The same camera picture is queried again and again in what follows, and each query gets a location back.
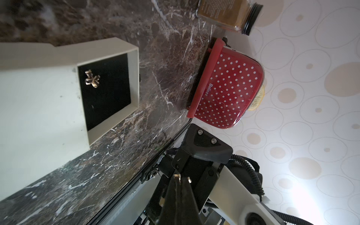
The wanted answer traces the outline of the gold stud earring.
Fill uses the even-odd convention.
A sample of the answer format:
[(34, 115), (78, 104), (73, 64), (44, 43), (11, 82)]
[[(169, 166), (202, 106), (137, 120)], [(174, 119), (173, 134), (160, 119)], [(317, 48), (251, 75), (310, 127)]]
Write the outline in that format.
[(98, 88), (100, 85), (100, 78), (99, 75), (94, 75), (91, 70), (85, 71), (85, 75), (87, 76), (85, 79), (86, 85), (91, 85), (93, 88)]

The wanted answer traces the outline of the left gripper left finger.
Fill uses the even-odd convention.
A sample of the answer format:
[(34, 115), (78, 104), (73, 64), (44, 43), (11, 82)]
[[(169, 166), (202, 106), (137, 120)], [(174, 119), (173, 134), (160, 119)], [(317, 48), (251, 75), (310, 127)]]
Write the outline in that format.
[(182, 212), (182, 181), (180, 175), (174, 175), (167, 188), (165, 202), (161, 214), (157, 220), (157, 225), (181, 225)]

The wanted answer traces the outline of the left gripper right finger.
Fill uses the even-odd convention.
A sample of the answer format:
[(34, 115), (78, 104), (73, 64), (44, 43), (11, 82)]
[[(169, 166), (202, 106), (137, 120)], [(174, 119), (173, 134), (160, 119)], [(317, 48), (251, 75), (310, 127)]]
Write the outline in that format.
[(202, 225), (190, 179), (186, 177), (181, 179), (181, 224)]

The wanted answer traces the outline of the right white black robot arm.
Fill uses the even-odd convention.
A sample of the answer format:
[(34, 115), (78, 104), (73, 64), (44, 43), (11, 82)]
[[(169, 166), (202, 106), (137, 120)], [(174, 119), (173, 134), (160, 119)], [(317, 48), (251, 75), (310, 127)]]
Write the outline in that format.
[(230, 145), (189, 124), (178, 148), (166, 150), (148, 174), (162, 174), (144, 212), (152, 225), (204, 225), (204, 210), (221, 224), (305, 225), (299, 217), (271, 210), (257, 162), (235, 155)]

